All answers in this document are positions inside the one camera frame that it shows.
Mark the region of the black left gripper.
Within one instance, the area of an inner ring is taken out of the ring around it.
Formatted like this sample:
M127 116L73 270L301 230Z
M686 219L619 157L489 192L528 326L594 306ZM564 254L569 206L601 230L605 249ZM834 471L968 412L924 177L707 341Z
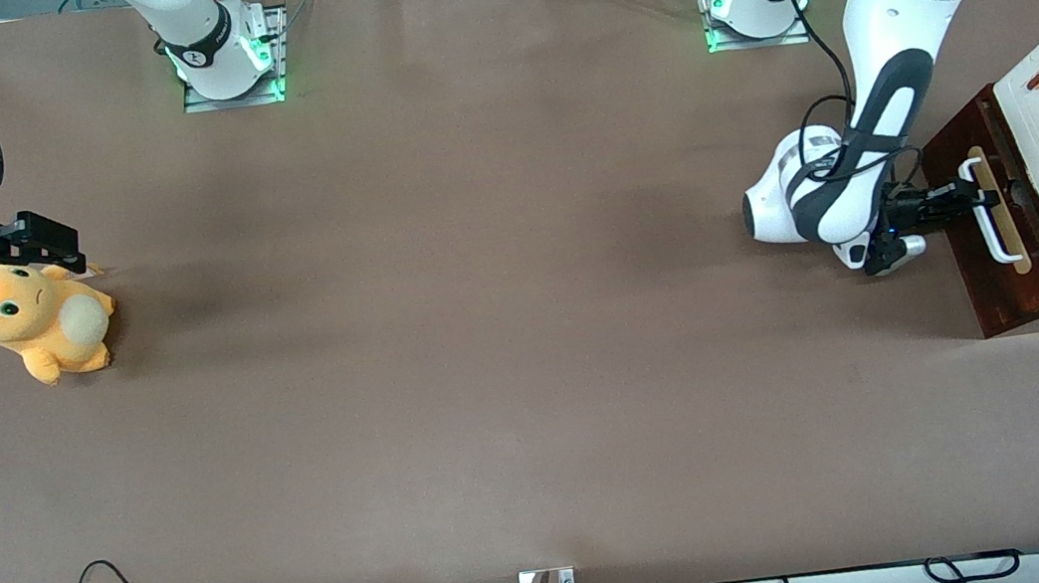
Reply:
M973 179L951 179L932 188L905 184L886 187L885 211L890 238L923 235L960 216L968 216L976 209L990 207L989 193L985 193Z

